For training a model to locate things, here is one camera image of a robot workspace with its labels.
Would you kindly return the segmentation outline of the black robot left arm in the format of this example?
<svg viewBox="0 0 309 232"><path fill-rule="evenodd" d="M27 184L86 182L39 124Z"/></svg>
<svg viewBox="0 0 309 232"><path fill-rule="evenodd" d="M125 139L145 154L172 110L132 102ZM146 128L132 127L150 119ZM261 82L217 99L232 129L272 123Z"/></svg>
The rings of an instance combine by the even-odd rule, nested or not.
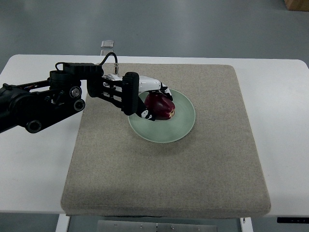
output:
<svg viewBox="0 0 309 232"><path fill-rule="evenodd" d="M82 100L81 81L87 81L87 91L94 96L103 93L95 87L102 80L102 65L107 58L116 57L109 52L98 65L92 63L62 62L63 69L50 71L44 81L9 85L0 89L0 131L16 126L30 133L44 130L80 111L85 107Z"/></svg>

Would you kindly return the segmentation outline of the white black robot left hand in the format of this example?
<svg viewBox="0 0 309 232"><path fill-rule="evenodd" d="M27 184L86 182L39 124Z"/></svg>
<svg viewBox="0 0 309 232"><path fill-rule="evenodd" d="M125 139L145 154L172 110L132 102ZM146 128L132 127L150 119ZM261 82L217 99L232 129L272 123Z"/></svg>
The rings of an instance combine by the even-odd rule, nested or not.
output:
<svg viewBox="0 0 309 232"><path fill-rule="evenodd" d="M172 94L170 89L160 82L157 79L153 79L147 76L139 76L139 94L143 92L154 93L157 95L164 95L170 102L173 101ZM170 113L164 113L163 110L155 110L155 106L150 106L148 103L145 103L139 99L137 111L135 113L137 116L141 118L145 118L147 120L155 121L155 120L169 120L173 117L174 108L171 109Z"/></svg>

